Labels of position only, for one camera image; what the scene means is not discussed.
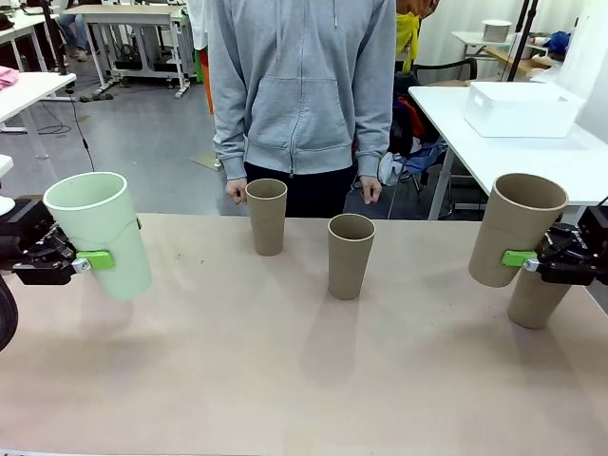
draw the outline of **floor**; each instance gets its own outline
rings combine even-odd
[[[68,70],[78,75],[75,100],[97,88],[99,82],[91,62],[70,62]],[[109,89],[108,93],[114,96],[109,101],[78,102],[74,106],[71,103],[36,104],[32,110],[39,127],[63,124],[71,129],[43,137],[58,178],[91,170],[77,119],[95,169],[124,175],[138,212],[246,215],[246,208],[235,206],[223,194],[222,172],[190,160],[198,153],[211,152],[213,147],[214,124],[203,86],[192,85],[179,100],[174,98],[174,92],[164,82],[137,82]],[[19,120],[13,119],[8,125],[19,125]],[[45,132],[55,130],[48,128]],[[2,180],[3,195],[42,194],[52,184],[43,164],[34,159],[27,136],[0,135],[0,151],[14,160],[14,169]],[[393,219],[426,219],[439,172],[438,167],[435,168],[428,186],[420,194],[411,181],[400,186]],[[386,189],[377,205],[366,206],[359,193],[353,191],[347,199],[346,211],[386,219],[392,195],[393,189]],[[459,202],[473,203],[478,203],[481,197],[476,189],[454,189],[453,196]],[[448,209],[446,201],[444,214],[448,214]],[[447,219],[478,220],[480,217],[478,212],[458,212]],[[590,290],[608,310],[608,288],[597,284]]]

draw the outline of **hoodie pocket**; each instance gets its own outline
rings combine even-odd
[[[302,113],[295,140],[295,146],[302,150],[329,149],[352,143],[336,80],[302,81]]]
[[[297,79],[263,78],[252,106],[247,137],[252,143],[287,149],[294,132],[299,107]]]

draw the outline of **yellow cloth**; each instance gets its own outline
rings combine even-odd
[[[409,45],[409,53],[403,64],[404,71],[411,70],[411,63],[418,57],[418,30],[420,29],[420,16],[397,14],[397,55],[402,53]]]

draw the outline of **pink cloth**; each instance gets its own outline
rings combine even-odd
[[[4,87],[14,86],[19,79],[19,71],[0,66],[0,90]]]

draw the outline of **person's left hand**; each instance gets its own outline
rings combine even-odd
[[[366,204],[375,204],[382,193],[382,185],[377,178],[371,176],[361,176],[361,185],[363,185],[363,201]]]

